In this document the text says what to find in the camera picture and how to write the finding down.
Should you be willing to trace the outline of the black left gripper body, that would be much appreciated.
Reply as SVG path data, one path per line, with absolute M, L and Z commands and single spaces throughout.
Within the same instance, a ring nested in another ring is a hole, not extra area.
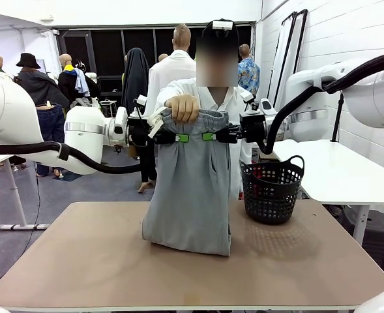
M 136 147 L 147 147 L 149 143 L 155 144 L 155 140 L 149 136 L 151 126 L 146 118 L 128 118 L 128 143 Z

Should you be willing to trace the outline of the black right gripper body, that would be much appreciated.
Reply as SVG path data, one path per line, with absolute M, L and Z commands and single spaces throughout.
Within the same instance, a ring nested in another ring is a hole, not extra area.
M 262 113 L 240 114 L 242 137 L 247 143 L 260 143 L 265 139 L 265 116 Z

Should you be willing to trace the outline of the person's right hand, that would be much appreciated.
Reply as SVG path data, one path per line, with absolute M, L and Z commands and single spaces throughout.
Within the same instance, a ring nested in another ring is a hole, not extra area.
M 177 123 L 193 123 L 198 118 L 198 100 L 192 95 L 171 97 L 165 102 L 165 107 L 171 109 L 172 119 Z

